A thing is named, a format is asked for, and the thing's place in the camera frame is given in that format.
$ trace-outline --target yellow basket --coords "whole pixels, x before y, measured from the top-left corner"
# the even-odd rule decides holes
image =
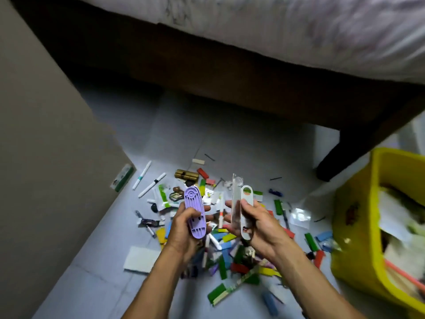
[[[410,318],[425,318],[425,304],[396,288],[387,278],[379,229],[378,193],[390,185],[425,205],[425,157],[379,148],[369,164],[335,195],[332,223],[342,251],[332,253],[332,273],[363,292],[407,308]]]

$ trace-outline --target hand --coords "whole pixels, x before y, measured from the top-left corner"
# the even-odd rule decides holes
[[[210,206],[204,206],[205,211],[209,211],[210,209]],[[186,208],[182,202],[174,216],[167,244],[164,249],[172,249],[174,252],[178,253],[179,257],[182,259],[182,268],[186,268],[187,264],[198,250],[198,243],[201,241],[192,236],[187,221],[191,217],[197,218],[200,215],[201,213],[199,211],[193,208]],[[205,218],[208,222],[213,219],[213,216],[206,215]]]
[[[227,200],[226,206],[231,208],[232,201]],[[270,215],[257,200],[254,199],[254,206],[251,206],[245,199],[242,199],[241,206],[243,212],[255,219],[253,222],[254,233],[250,241],[251,246],[263,257],[275,264],[278,250],[281,249],[284,241],[290,239],[289,236],[278,220]],[[231,215],[226,215],[224,220],[231,222]],[[240,228],[232,228],[231,225],[223,225],[223,227],[236,236],[241,235]]]

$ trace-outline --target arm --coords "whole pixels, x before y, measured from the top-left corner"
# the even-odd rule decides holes
[[[322,272],[305,257],[304,252],[283,230],[279,222],[256,200],[254,206],[241,200],[245,213],[255,219],[252,247],[272,262],[286,279],[296,300],[309,319],[363,319],[328,282]],[[235,235],[240,230],[226,228]]]
[[[187,220],[200,215],[195,209],[185,209],[184,203],[180,204],[167,244],[122,319],[167,318],[178,278],[197,250],[198,240],[189,233]]]

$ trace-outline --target white bedsheet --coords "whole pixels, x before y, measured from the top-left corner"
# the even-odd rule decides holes
[[[285,62],[425,84],[425,0],[83,0]]]

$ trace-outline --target beige wall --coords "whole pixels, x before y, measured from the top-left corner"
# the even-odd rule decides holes
[[[30,318],[114,201],[129,162],[0,0],[0,318]]]

